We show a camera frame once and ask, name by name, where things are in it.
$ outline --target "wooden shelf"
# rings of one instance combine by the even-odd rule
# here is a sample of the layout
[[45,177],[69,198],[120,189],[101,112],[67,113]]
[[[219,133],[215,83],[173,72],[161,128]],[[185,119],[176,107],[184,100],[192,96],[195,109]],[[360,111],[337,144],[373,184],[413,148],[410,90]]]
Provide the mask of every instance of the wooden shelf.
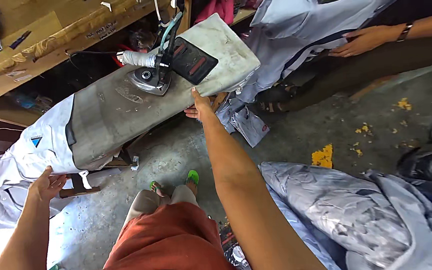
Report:
[[255,9],[248,9],[248,8],[240,8],[237,12],[236,16],[234,17],[234,21],[231,24],[231,26],[239,23],[240,21],[243,21],[244,19],[248,18],[249,16],[252,16],[256,13]]
[[[0,96],[68,59],[65,51],[84,50],[155,10],[152,0],[112,0],[112,12],[100,2],[0,0]],[[21,45],[8,47],[27,30]],[[5,75],[11,71],[24,73],[15,81]]]

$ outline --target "clothing tag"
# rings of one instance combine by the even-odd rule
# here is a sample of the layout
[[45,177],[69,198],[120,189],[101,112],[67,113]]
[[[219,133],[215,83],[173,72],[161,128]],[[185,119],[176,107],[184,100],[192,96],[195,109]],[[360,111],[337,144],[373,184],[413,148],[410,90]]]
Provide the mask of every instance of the clothing tag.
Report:
[[78,174],[82,178],[82,185],[84,186],[84,188],[85,189],[92,189],[93,187],[91,187],[91,185],[88,182],[87,176],[88,176],[89,172],[87,171],[87,169],[80,171]]

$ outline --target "dark pants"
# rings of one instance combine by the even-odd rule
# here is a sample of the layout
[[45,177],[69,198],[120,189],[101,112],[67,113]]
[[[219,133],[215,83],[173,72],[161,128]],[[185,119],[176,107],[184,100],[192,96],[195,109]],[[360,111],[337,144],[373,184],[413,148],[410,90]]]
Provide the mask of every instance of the dark pants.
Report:
[[324,57],[308,63],[317,75],[303,84],[285,111],[299,111],[328,97],[354,90],[375,79],[432,65],[432,37],[390,42],[357,56]]

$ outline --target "person's arm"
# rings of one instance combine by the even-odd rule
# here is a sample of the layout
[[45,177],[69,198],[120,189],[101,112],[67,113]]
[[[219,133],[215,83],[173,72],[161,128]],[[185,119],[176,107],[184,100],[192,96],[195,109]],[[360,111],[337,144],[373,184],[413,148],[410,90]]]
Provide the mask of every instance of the person's arm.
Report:
[[50,176],[46,167],[34,181],[16,229],[0,256],[0,270],[46,270],[50,238],[50,200],[66,183],[66,175]]
[[[357,38],[332,49],[329,55],[349,57],[362,54],[386,42],[396,41],[405,27],[405,23],[394,26],[379,25],[347,33],[343,35],[345,38]],[[406,40],[426,37],[432,37],[432,16],[415,21],[406,36]]]
[[192,90],[195,108],[186,115],[202,121],[216,191],[251,268],[323,270],[269,194],[255,163],[224,129],[209,98]]

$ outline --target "green flip-flop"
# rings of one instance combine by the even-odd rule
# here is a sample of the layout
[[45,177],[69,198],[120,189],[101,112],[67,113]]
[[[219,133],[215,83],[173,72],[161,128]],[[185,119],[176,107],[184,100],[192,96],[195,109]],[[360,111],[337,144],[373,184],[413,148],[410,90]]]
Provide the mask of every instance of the green flip-flop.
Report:
[[[151,183],[149,183],[149,190],[153,190],[152,189],[152,187],[153,187],[153,183],[158,183],[157,181],[151,181]],[[156,192],[156,190],[158,190],[158,189],[161,189],[161,187],[160,186],[155,186],[154,187],[154,192]]]
[[195,171],[194,169],[190,170],[188,173],[188,178],[186,178],[186,181],[184,181],[184,183],[186,184],[188,182],[188,180],[192,180],[196,186],[199,183],[199,174],[197,171]]

